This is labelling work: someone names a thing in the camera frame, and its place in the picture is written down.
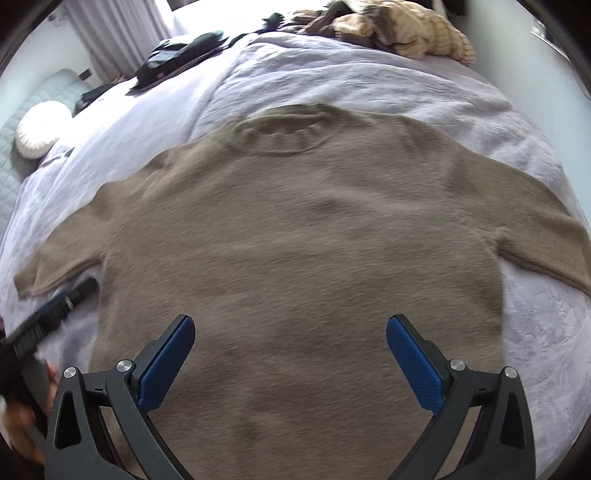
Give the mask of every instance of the light blue quilted fabric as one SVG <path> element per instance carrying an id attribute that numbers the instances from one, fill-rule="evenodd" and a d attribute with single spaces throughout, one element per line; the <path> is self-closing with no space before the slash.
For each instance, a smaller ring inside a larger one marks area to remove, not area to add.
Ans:
<path id="1" fill-rule="evenodd" d="M 38 160 L 28 160 L 20 156 L 14 147 L 14 132 L 18 123 L 34 105 L 56 100 L 65 103 L 73 112 L 80 95 L 91 90 L 71 70 L 60 70 L 51 75 L 23 103 L 0 129 L 0 239 L 4 237 L 12 209 L 17 200 L 23 180 L 35 171 Z"/>

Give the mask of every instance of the white wall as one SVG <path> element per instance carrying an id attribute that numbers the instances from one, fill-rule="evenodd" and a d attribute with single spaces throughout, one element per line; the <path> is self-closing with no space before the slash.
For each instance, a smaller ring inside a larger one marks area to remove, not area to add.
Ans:
<path id="1" fill-rule="evenodd" d="M 43 21 L 27 37 L 0 77 L 0 126 L 51 74 L 64 68 L 78 74 L 86 69 L 92 71 L 90 57 L 71 23 L 68 20 L 58 23 Z M 87 82 L 92 86 L 101 84 L 96 75 Z"/>
<path id="2" fill-rule="evenodd" d="M 530 33 L 534 18 L 517 0 L 467 0 L 467 7 L 454 23 L 475 46 L 474 70 L 542 129 L 591 220 L 591 100 L 570 63 Z"/>

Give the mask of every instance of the white pouf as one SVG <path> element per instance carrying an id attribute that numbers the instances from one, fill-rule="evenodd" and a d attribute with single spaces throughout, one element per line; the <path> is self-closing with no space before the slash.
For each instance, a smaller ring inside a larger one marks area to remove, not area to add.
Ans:
<path id="1" fill-rule="evenodd" d="M 31 107 L 19 122 L 14 136 L 18 152 L 25 158 L 41 158 L 69 128 L 70 109 L 61 102 L 42 102 Z"/>

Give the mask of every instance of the gray curtain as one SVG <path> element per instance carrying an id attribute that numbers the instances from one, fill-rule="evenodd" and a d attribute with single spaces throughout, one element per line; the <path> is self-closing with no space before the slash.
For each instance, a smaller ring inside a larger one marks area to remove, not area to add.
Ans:
<path id="1" fill-rule="evenodd" d="M 64 8 L 89 50 L 96 74 L 108 82 L 133 76 L 170 33 L 154 0 L 66 0 Z"/>

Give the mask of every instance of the bed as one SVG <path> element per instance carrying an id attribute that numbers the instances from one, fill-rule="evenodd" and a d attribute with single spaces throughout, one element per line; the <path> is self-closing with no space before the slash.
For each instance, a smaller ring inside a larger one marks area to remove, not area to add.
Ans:
<path id="1" fill-rule="evenodd" d="M 0 246 L 0 304 L 9 331 L 47 300 L 19 300 L 14 274 L 101 185 L 238 115 L 289 103 L 326 102 L 428 122 L 465 147 L 536 177 L 589 229 L 542 133 L 485 79 L 448 58 L 415 61 L 330 39 L 270 33 L 248 35 L 142 95 L 128 94 L 131 85 L 115 86 L 81 112 L 20 189 Z M 571 447 L 591 411 L 591 304 L 557 280 L 499 264 L 505 360 L 524 380 L 542 472 Z M 81 278 L 88 275 L 100 280 L 100 269 Z M 98 305 L 88 303 L 40 355 L 61 369 L 75 364 L 87 370 L 97 322 Z"/>

